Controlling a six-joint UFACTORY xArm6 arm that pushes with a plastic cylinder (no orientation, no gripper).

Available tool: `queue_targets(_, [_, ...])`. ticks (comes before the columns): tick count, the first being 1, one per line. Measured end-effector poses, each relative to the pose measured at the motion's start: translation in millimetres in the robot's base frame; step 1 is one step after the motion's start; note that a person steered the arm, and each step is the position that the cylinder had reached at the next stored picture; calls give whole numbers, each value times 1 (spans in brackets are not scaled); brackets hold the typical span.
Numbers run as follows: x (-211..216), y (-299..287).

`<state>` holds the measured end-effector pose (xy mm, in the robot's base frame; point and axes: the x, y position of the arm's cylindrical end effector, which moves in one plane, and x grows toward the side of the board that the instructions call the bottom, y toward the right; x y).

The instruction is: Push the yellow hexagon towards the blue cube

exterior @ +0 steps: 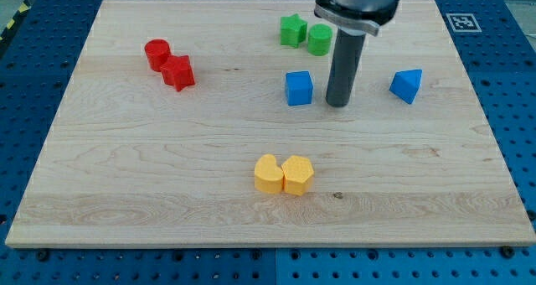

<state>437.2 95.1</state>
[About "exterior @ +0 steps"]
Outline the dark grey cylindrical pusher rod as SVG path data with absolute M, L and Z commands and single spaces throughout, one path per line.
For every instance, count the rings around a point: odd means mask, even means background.
M 351 35 L 342 29 L 338 30 L 325 95 L 329 106 L 344 107 L 348 104 L 364 40 L 365 34 Z

